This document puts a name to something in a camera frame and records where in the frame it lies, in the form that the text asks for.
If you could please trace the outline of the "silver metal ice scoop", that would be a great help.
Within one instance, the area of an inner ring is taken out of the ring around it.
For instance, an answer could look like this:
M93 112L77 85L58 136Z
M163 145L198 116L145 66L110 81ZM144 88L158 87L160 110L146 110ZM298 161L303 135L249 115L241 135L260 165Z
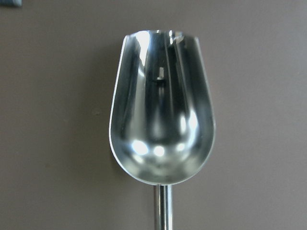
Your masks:
M124 38L109 122L119 166L154 186L154 226L173 228L172 187L195 176L215 140L199 40L173 30Z

